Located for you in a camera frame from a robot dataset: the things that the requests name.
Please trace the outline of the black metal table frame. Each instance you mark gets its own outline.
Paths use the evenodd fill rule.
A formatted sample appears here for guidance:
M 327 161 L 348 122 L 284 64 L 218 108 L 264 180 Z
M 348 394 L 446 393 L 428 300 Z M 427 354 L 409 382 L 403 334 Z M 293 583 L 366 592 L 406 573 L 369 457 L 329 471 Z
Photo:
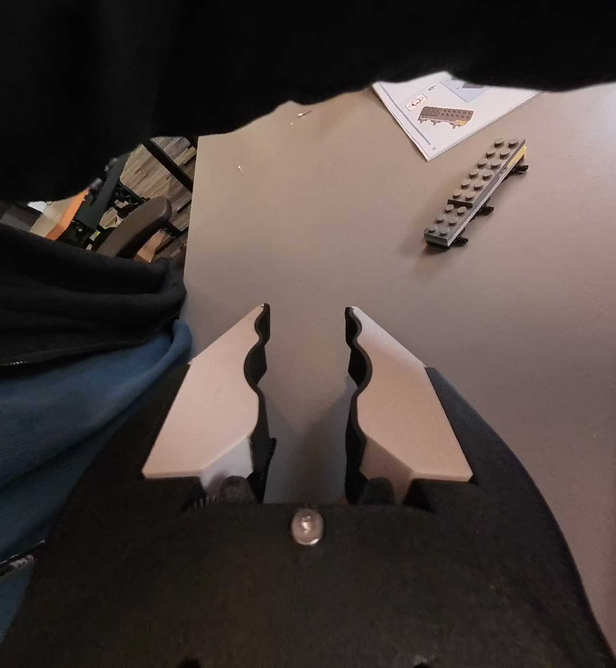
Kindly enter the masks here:
M 193 178 L 187 174 L 181 165 L 174 161 L 165 149 L 157 143 L 155 138 L 149 138 L 141 142 L 140 146 L 143 146 L 190 194 L 193 193 L 195 187 Z

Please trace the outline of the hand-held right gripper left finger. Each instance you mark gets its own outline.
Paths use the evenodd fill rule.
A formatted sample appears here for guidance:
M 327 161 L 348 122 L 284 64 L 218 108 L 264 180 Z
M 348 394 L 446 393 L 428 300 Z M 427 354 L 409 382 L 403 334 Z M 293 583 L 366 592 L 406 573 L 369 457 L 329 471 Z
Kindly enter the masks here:
M 237 476 L 263 502 L 276 447 L 259 387 L 269 339 L 263 303 L 195 356 L 142 468 L 145 479 L 197 478 L 216 496 Z

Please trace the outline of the orange table top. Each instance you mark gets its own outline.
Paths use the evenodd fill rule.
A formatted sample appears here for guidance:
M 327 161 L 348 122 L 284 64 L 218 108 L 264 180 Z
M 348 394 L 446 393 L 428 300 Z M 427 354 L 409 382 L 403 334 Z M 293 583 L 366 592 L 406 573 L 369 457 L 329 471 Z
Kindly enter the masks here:
M 51 229 L 46 232 L 45 238 L 57 240 L 69 228 L 79 208 L 83 204 L 89 189 L 63 200 L 52 202 L 45 210 L 45 216 L 52 222 Z

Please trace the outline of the grey toy brick assembly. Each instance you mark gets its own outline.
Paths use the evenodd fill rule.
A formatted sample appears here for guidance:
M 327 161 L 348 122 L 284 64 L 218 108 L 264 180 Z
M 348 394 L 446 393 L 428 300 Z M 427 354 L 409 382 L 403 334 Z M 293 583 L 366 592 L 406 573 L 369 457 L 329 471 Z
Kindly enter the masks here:
M 528 171 L 525 138 L 496 138 L 463 175 L 439 214 L 424 230 L 428 246 L 448 250 L 468 243 L 467 227 L 480 216 L 490 215 L 496 190 L 511 176 Z

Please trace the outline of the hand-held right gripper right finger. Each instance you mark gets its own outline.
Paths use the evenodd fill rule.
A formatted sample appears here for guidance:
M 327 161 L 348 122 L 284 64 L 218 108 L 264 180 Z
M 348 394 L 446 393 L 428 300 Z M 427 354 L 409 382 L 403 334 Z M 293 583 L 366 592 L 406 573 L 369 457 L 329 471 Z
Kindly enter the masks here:
M 356 387 L 346 425 L 345 495 L 387 480 L 392 500 L 416 481 L 469 483 L 472 469 L 427 367 L 358 307 L 345 311 L 347 372 Z

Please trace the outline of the person's blue trousers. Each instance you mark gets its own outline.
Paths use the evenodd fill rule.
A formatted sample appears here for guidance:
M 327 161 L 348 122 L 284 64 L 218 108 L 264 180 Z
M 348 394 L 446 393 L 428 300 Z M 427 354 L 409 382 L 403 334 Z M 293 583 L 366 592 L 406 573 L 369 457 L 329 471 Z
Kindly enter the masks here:
M 137 347 L 0 369 L 0 563 L 48 537 L 95 456 L 191 349 L 178 320 Z

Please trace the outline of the person's black hoodie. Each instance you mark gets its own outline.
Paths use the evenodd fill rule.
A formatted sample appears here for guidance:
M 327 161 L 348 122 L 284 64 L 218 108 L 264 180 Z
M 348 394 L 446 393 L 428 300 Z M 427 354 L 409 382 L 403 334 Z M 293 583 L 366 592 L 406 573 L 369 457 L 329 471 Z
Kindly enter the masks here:
M 0 223 L 0 369 L 142 345 L 186 295 L 166 262 L 110 258 Z

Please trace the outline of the toy instruction booklet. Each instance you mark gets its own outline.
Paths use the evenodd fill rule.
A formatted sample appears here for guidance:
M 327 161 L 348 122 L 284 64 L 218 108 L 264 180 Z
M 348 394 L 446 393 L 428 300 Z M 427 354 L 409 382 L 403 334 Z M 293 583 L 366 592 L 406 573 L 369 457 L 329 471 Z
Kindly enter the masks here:
M 531 89 L 471 83 L 448 72 L 402 83 L 380 81 L 372 88 L 427 161 L 540 94 Z

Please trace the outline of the grey desk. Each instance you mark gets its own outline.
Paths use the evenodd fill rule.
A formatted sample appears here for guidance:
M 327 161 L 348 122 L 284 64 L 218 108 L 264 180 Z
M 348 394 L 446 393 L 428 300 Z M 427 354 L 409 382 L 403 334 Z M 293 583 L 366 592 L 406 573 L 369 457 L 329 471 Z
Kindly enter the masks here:
M 428 246 L 502 137 L 526 139 L 528 171 L 466 245 Z M 538 96 L 430 162 L 368 89 L 200 138 L 184 279 L 198 349 L 270 305 L 268 501 L 343 493 L 359 307 L 530 472 L 616 653 L 616 84 Z

